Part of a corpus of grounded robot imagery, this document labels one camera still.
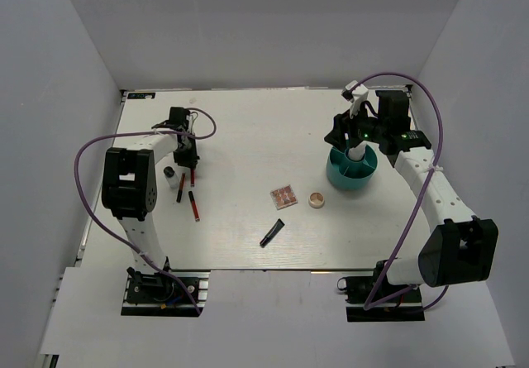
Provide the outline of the red lip gloss tube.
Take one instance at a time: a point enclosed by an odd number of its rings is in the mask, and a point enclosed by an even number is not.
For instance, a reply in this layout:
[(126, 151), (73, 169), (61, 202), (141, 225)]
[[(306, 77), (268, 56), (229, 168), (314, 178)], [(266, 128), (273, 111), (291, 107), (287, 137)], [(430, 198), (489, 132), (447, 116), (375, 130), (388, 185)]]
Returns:
[(188, 198), (189, 198), (189, 201), (191, 203), (192, 210), (193, 210), (194, 220), (195, 220), (195, 222), (199, 222), (200, 221), (200, 216), (199, 216), (198, 206), (197, 206), (197, 203), (196, 203), (196, 200), (195, 200), (195, 197), (194, 197), (194, 194), (193, 194), (192, 190), (188, 191)]

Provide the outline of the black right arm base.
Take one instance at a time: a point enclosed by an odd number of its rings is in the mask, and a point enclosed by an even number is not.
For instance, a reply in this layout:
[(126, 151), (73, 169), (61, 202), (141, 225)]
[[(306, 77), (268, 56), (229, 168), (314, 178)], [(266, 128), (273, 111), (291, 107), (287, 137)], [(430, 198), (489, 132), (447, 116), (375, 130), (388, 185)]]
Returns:
[(337, 280), (337, 291), (346, 297), (348, 323), (403, 323), (422, 322), (422, 295), (418, 288), (391, 285), (384, 280), (373, 300), (375, 306), (364, 309), (375, 280), (371, 276), (354, 275)]

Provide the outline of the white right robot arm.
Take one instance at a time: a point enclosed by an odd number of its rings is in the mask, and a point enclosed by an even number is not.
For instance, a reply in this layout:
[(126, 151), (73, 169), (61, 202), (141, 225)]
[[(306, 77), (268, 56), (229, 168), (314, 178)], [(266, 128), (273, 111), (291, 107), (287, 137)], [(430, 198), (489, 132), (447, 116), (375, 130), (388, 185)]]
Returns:
[(436, 164), (431, 143), (411, 128), (409, 97), (402, 90), (378, 90), (377, 108), (365, 86), (346, 88), (350, 108), (337, 114), (325, 136), (332, 146), (326, 173), (338, 189), (363, 188), (376, 170), (375, 144), (421, 204), (431, 235), (416, 257), (397, 258), (373, 280), (374, 293), (390, 301), (404, 285), (439, 287), (486, 280), (492, 269), (498, 228), (465, 205)]

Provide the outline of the red lip gloss black cap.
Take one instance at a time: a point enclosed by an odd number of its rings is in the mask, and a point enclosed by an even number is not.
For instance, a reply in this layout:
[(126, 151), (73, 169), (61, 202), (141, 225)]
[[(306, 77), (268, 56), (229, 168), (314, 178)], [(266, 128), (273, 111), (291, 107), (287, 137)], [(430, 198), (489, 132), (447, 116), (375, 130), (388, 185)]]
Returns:
[(186, 179), (186, 174), (183, 173), (181, 174), (181, 177), (180, 177), (180, 181), (179, 181), (179, 188), (178, 188), (178, 192), (177, 192), (177, 197), (176, 197), (176, 203), (180, 203), (181, 200), (182, 200), (182, 196), (183, 196), (183, 187), (185, 185), (185, 179)]

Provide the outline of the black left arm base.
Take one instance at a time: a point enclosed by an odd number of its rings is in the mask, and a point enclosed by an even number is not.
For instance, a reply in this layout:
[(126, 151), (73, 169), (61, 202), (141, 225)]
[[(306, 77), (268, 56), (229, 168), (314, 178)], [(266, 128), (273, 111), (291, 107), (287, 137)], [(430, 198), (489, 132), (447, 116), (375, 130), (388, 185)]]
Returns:
[(160, 274), (127, 269), (121, 315), (129, 317), (198, 318), (207, 300), (208, 271), (174, 271), (185, 286)]

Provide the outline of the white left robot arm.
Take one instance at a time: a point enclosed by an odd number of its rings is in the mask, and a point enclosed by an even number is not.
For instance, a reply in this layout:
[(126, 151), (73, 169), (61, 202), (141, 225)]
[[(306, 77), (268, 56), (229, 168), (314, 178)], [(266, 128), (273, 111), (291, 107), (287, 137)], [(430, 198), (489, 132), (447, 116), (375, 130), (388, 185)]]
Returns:
[(172, 107), (169, 119), (156, 125), (158, 132), (144, 136), (127, 148), (110, 148), (104, 161), (102, 204), (109, 209), (139, 251), (133, 253), (136, 271), (151, 275), (146, 291), (158, 301), (174, 293), (174, 280), (157, 269), (166, 268), (152, 216), (157, 198), (156, 165), (172, 155), (177, 166), (194, 171), (199, 156), (193, 138), (191, 109)]

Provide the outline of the black squeeze tube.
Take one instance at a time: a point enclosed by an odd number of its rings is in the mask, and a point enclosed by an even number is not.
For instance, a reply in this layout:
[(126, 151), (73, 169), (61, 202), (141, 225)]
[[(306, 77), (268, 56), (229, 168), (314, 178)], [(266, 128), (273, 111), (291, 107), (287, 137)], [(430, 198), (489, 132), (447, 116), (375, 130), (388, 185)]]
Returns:
[(272, 228), (266, 233), (263, 239), (260, 241), (260, 247), (265, 248), (284, 228), (284, 222), (278, 219)]

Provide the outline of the white pink spray bottle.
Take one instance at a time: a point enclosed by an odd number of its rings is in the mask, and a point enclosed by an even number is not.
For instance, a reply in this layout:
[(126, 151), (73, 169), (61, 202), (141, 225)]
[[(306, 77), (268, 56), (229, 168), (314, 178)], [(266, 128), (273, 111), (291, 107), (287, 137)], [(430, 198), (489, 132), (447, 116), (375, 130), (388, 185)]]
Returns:
[(365, 158), (366, 144), (362, 141), (355, 147), (350, 147), (347, 151), (347, 156), (351, 161), (361, 162)]

